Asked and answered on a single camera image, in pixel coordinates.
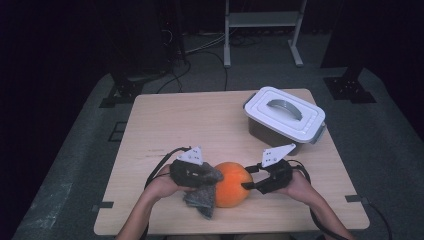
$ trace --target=container handle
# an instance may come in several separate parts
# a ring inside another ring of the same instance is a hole
[[[303,118],[302,112],[299,111],[299,109],[297,109],[296,106],[294,106],[292,103],[290,103],[286,100],[273,99],[273,100],[269,101],[266,105],[268,105],[270,107],[282,107],[282,108],[286,109],[287,111],[289,111],[293,115],[293,117],[298,121],[301,121],[302,118]]]

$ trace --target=wooden table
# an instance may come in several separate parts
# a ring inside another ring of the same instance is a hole
[[[306,89],[287,92],[314,103]],[[201,146],[212,166],[225,161],[251,166],[261,162],[268,145],[251,136],[244,102],[257,91],[140,95],[135,100],[115,165],[94,226],[98,235],[116,235],[143,191],[148,175],[165,154],[178,147]],[[348,229],[365,229],[368,217],[359,202],[348,203],[356,191],[328,131],[315,145],[305,144],[296,156],[312,185],[327,199]],[[253,174],[255,181],[267,177]],[[316,230],[303,203],[279,194],[251,191],[234,208],[216,208],[212,220],[187,207],[178,192],[153,208],[149,234],[297,232]]]

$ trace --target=person's forearm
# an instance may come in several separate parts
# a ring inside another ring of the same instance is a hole
[[[328,205],[324,198],[319,198],[314,203],[309,204],[311,210],[315,213],[318,221],[328,230],[344,237],[349,240],[355,239],[353,235],[346,229],[337,215]],[[325,238],[333,239],[332,237],[325,235]]]
[[[152,208],[156,201],[156,199],[150,198],[145,192],[143,192],[121,231],[116,236],[116,239],[140,239],[147,227]]]

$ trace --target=human hand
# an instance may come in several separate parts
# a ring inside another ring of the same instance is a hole
[[[195,188],[178,186],[169,175],[169,164],[162,167],[152,182],[146,187],[144,193],[155,201],[169,197],[177,191],[194,191]]]
[[[293,171],[293,178],[289,185],[285,188],[280,188],[275,193],[285,194],[294,200],[311,205],[318,200],[322,200],[322,196],[312,187],[312,185],[306,180],[305,176],[298,171]]]

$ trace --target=floor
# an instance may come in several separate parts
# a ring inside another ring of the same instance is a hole
[[[186,36],[186,50],[217,37]],[[146,83],[141,94],[257,90],[263,86],[309,89],[326,112],[328,131],[358,194],[383,213],[393,239],[422,238],[423,142],[381,80],[367,69],[359,81],[376,103],[352,104],[332,98],[323,78],[341,76],[345,69],[320,68],[330,34],[300,35],[302,68],[294,64],[289,38],[290,34],[280,34],[239,39],[246,45],[232,47],[232,66],[228,69],[221,62],[222,42],[196,51],[187,56],[189,64],[176,61],[174,75]],[[99,79],[14,239],[113,239],[93,232],[98,205],[119,150],[119,141],[111,141],[110,136],[118,122],[128,120],[132,107],[116,104],[100,108],[112,87],[110,75]],[[369,206],[365,209],[371,225],[354,231],[355,236],[386,239],[382,219]],[[319,236],[318,232],[292,234],[299,240]]]

